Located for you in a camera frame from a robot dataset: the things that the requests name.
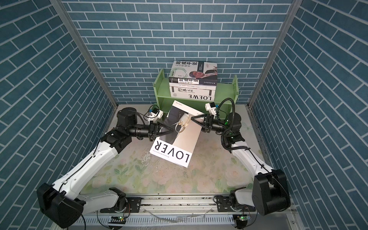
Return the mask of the white magazine with handbag photo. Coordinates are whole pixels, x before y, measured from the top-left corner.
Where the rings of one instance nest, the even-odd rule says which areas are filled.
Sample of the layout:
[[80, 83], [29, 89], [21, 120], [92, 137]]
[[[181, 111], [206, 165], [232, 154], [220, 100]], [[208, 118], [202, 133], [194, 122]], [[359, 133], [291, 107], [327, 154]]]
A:
[[163, 123], [173, 132], [157, 137], [150, 154], [187, 168], [201, 132], [201, 126], [191, 118], [202, 114], [175, 100]]

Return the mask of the white Loewe Foundation book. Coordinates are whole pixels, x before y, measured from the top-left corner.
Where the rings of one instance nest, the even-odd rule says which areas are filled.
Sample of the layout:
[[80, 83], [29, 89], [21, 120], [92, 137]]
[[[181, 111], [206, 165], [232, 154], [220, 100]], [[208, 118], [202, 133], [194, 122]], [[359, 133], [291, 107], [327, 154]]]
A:
[[186, 100], [207, 101], [207, 102], [214, 101], [214, 97], [210, 95], [198, 95], [198, 94], [172, 93], [171, 92], [171, 97], [186, 99]]

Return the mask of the white-backed heritage culture book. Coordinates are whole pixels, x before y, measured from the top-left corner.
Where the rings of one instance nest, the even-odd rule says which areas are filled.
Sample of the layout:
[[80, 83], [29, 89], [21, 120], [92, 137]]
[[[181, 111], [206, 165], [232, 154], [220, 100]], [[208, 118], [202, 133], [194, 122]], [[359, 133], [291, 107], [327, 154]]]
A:
[[215, 90], [170, 86], [170, 93], [172, 95], [174, 94], [198, 94], [198, 95], [212, 96], [215, 94]]

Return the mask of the white booklet with brown bars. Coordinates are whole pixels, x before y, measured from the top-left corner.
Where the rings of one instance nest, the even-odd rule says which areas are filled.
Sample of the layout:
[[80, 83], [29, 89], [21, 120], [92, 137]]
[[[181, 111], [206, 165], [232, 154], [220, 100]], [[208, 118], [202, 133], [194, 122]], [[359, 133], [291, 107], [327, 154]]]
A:
[[216, 89], [216, 84], [211, 84], [210, 82], [206, 82], [206, 84], [200, 84], [199, 82], [179, 82], [177, 79], [169, 79], [169, 86], [171, 87], [186, 87], [186, 88], [194, 88], [194, 89]]

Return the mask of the Chinese book with man portrait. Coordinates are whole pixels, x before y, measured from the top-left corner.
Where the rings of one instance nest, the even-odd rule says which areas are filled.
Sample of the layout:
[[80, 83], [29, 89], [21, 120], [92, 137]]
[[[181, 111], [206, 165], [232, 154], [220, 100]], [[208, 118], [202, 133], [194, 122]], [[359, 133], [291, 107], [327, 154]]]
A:
[[214, 62], [204, 61], [174, 61], [169, 79], [179, 82], [199, 82], [200, 84], [218, 83], [218, 65]]

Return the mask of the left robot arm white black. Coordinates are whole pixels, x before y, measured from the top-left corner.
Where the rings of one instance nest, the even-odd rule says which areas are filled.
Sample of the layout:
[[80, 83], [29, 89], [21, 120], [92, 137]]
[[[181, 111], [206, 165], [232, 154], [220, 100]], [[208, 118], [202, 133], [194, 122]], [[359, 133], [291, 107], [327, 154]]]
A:
[[80, 192], [101, 168], [132, 142], [133, 137], [153, 141], [173, 133], [172, 128], [159, 121], [138, 124], [139, 116], [132, 107], [118, 111], [116, 127], [100, 138], [94, 150], [63, 177], [37, 189], [40, 211], [63, 229], [84, 214], [101, 209], [125, 212], [128, 207], [126, 194], [115, 187], [96, 195], [81, 195]]

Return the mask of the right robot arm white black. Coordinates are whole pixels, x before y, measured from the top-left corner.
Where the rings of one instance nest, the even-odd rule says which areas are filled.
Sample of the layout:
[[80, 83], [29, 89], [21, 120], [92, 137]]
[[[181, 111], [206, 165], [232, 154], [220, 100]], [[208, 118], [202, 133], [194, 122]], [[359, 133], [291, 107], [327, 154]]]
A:
[[239, 210], [252, 206], [265, 216], [287, 210], [290, 205], [287, 177], [282, 170], [275, 170], [261, 160], [248, 146], [240, 133], [241, 116], [230, 113], [227, 120], [215, 119], [214, 115], [199, 115], [191, 121], [200, 125], [203, 132], [216, 131], [221, 134], [221, 145], [235, 156], [254, 176], [252, 191], [239, 188], [229, 196], [232, 208]]

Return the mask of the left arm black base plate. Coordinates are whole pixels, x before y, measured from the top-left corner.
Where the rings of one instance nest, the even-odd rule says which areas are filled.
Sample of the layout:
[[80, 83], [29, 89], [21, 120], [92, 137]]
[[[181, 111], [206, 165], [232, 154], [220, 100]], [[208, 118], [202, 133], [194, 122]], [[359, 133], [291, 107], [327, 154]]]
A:
[[115, 211], [115, 208], [108, 208], [100, 210], [100, 213], [139, 213], [141, 207], [141, 197], [126, 197], [126, 203], [123, 206], [122, 211]]

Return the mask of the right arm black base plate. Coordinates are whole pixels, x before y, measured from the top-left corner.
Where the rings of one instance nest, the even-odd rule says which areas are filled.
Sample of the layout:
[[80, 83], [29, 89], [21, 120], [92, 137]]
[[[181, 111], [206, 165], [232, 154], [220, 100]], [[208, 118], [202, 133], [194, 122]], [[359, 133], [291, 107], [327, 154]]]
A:
[[213, 201], [218, 212], [255, 212], [256, 208], [249, 205], [240, 205], [228, 196], [215, 195]]

